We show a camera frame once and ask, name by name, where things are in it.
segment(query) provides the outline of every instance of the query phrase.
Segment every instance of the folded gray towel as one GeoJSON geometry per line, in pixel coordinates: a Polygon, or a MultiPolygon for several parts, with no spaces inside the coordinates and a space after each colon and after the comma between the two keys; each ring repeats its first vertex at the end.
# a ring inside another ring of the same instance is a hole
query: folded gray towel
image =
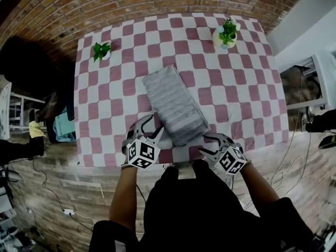
{"type": "Polygon", "coordinates": [[[173,65],[149,74],[142,82],[175,146],[209,131],[208,122],[173,65]]]}

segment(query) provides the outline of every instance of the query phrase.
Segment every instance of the pink and white tablecloth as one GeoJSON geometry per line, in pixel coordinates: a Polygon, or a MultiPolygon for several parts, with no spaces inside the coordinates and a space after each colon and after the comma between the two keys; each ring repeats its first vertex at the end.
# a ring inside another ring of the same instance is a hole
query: pink and white tablecloth
{"type": "MultiPolygon", "coordinates": [[[[212,33],[225,17],[181,13],[138,18],[78,41],[75,122],[81,165],[123,163],[121,144],[128,128],[153,113],[142,79],[169,64],[176,65],[213,132],[232,137],[245,151],[288,139],[284,90],[259,22],[235,16],[241,24],[237,45],[223,50],[213,46],[212,33]],[[104,41],[111,42],[111,57],[93,62],[93,45],[104,41]]],[[[155,117],[155,126],[159,123],[155,117]]],[[[174,148],[167,135],[160,145],[160,163],[192,160],[200,146],[216,148],[202,138],[174,148]]]]}

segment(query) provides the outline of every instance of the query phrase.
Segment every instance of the potted plant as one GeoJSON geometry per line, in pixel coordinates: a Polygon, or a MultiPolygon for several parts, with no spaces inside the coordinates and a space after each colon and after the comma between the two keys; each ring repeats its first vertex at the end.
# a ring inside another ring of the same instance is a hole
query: potted plant
{"type": "Polygon", "coordinates": [[[98,58],[100,60],[107,60],[110,58],[111,55],[111,46],[107,45],[108,42],[104,44],[98,44],[97,42],[95,43],[95,46],[93,47],[93,50],[95,51],[93,61],[96,61],[98,58]]]}
{"type": "Polygon", "coordinates": [[[212,35],[212,41],[215,46],[221,46],[224,49],[233,48],[237,41],[237,31],[240,30],[240,24],[233,16],[226,19],[222,26],[218,26],[212,35]]]}

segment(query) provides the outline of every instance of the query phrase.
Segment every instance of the black sleeve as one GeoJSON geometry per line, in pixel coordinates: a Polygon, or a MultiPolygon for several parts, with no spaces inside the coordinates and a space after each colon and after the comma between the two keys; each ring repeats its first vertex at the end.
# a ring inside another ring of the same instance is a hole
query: black sleeve
{"type": "Polygon", "coordinates": [[[137,251],[135,232],[116,222],[102,220],[93,228],[89,251],[137,251]]]}
{"type": "Polygon", "coordinates": [[[269,206],[261,219],[286,244],[304,252],[310,251],[313,233],[303,222],[289,198],[281,198],[269,206]]]}

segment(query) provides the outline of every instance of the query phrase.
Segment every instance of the forearm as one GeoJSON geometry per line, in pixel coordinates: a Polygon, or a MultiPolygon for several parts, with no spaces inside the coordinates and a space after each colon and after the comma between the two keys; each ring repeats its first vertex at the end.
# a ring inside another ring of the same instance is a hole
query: forearm
{"type": "Polygon", "coordinates": [[[137,171],[136,167],[121,170],[110,207],[109,219],[135,231],[137,216],[137,171]]]}
{"type": "Polygon", "coordinates": [[[250,192],[254,206],[260,215],[266,207],[279,199],[275,190],[268,184],[262,175],[259,174],[251,163],[243,167],[241,175],[250,192]]]}

